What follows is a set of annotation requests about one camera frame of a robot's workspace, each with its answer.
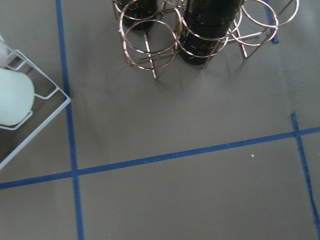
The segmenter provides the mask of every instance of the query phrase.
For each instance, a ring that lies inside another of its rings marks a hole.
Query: gray surface
[[[294,139],[81,176],[80,185],[86,239],[317,239]]]
[[[247,61],[231,44],[205,70],[177,57],[154,81],[125,64],[109,1],[63,0],[79,168],[292,132],[293,111],[319,127],[319,10],[303,1]],[[0,23],[62,87],[55,1],[2,1]],[[318,137],[302,140],[320,207]],[[63,112],[0,183],[70,170]],[[89,240],[317,239],[294,139],[81,176],[80,195]],[[0,204],[1,239],[77,239],[71,179],[0,190]]]
[[[77,238],[72,180],[0,191],[0,239]]]

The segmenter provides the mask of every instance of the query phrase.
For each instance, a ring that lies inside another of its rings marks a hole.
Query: wine bottle
[[[189,0],[184,13],[187,26],[203,38],[222,38],[235,18],[242,0]],[[208,56],[217,41],[203,40],[184,28],[180,42],[188,52],[198,56]],[[180,56],[192,65],[203,65],[207,57],[195,57],[184,50]]]
[[[117,0],[117,5],[120,10],[123,10],[124,7],[130,2],[131,0]],[[132,17],[135,19],[145,19],[153,14],[155,14],[158,10],[157,0],[137,0],[124,13],[128,17]],[[137,21],[132,20],[127,17],[123,17],[123,24],[128,28],[135,24]],[[152,21],[143,22],[135,26],[132,30],[146,30],[152,26]]]

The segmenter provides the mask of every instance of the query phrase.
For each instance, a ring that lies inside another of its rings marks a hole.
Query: wire rack
[[[70,97],[37,65],[19,50],[14,50],[0,40],[8,52],[5,69],[27,74],[36,89],[48,86],[45,94],[35,93],[39,104],[34,104],[27,116],[13,126],[0,125],[0,170],[19,153],[50,121],[70,102]]]
[[[214,57],[216,54],[221,52],[223,49],[226,48],[227,44],[238,42],[240,45],[242,55],[245,59],[249,59],[252,57],[253,54],[257,52],[263,45],[270,42],[277,34],[279,27],[282,27],[289,22],[292,21],[292,19],[296,16],[298,9],[299,9],[299,0],[289,0],[289,2],[277,13],[274,8],[271,7],[271,5],[268,3],[267,0],[244,0],[242,5],[239,7],[239,11],[237,13],[236,18],[232,21],[232,27],[228,29],[225,36],[219,37],[219,38],[207,38],[203,37],[196,32],[192,31],[189,26],[187,25],[185,19],[184,19],[184,12],[186,10],[186,0],[161,0],[161,5],[158,8],[158,11],[155,12],[153,15],[146,17],[146,18],[135,18],[126,15],[127,10],[129,7],[134,4],[138,0],[131,0],[128,2],[128,4],[121,10],[117,5],[117,0],[112,0],[113,4],[113,10],[115,14],[115,18],[119,21],[119,33],[120,33],[120,39],[123,47],[123,53],[125,57],[125,62],[127,64],[136,66],[140,69],[152,71],[153,78],[158,78],[158,72],[159,69],[162,69],[166,66],[168,66],[175,58],[175,56],[180,52],[184,51],[188,55],[197,57],[197,58],[205,58],[206,61],[204,64],[202,64],[200,67],[203,69],[207,66],[208,62],[211,60],[212,57]],[[268,23],[260,22],[252,17],[252,15],[247,11],[246,9],[246,2],[257,2],[261,5],[263,5],[267,11],[269,11],[271,20]],[[284,22],[280,22],[280,17],[283,15],[283,13],[288,9],[288,7],[292,4],[295,4],[295,8],[293,11],[293,14]],[[174,14],[175,21],[174,25],[168,24],[163,17],[168,14]],[[263,27],[262,31],[254,32],[252,34],[247,35],[241,35],[241,32],[239,30],[240,25],[242,23],[243,17],[250,20],[255,25],[258,25],[260,27]],[[132,21],[135,21],[134,24],[126,28],[124,26],[124,18],[130,19]],[[148,31],[144,31],[143,39],[145,43],[145,49],[142,49],[141,47],[137,47],[129,40],[129,35],[133,31],[133,29],[146,22],[154,22],[156,24],[161,24],[165,26],[166,30],[170,32],[172,35],[172,42],[169,44],[168,47],[162,48],[159,50],[152,50],[150,48],[150,41],[148,36]],[[184,48],[183,42],[180,42],[180,36],[182,32],[186,32],[187,35],[194,35],[196,38],[206,40],[206,41],[216,41],[215,46],[212,48],[210,54],[208,55],[195,55],[192,52],[187,51]],[[251,38],[257,38],[263,35],[266,35],[265,38],[263,38],[262,41],[258,43],[249,43],[246,41],[246,39]],[[253,48],[253,51],[251,53],[248,53],[247,48]],[[139,58],[132,57],[132,54],[130,53],[129,49],[142,54]],[[161,63],[161,59],[167,58],[168,60],[164,63]]]

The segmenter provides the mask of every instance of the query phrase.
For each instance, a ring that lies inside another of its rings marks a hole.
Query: bottle
[[[130,2],[131,0],[117,0],[117,5],[120,10],[123,10],[124,7]],[[136,18],[136,19],[145,19],[147,17],[152,16],[158,10],[157,0],[137,0],[127,9],[124,13],[128,17]],[[123,17],[123,24],[126,27],[131,27],[137,21],[132,20],[126,17]],[[152,26],[152,21],[143,22],[135,26],[132,30],[146,30]]]
[[[188,27],[203,38],[221,38],[226,35],[235,18],[242,0],[189,0],[184,13]],[[179,39],[182,46],[190,53],[208,56],[217,41],[200,39],[184,28]],[[207,57],[194,57],[182,49],[180,56],[192,65],[203,65]]]

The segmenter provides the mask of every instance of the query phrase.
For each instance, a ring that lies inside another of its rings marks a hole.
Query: white cup
[[[0,35],[0,40],[2,42],[5,42],[1,35]],[[6,46],[2,44],[1,41],[0,41],[0,69],[3,69],[7,65],[8,50]]]
[[[0,124],[20,123],[30,112],[35,99],[35,87],[24,73],[0,69]]]

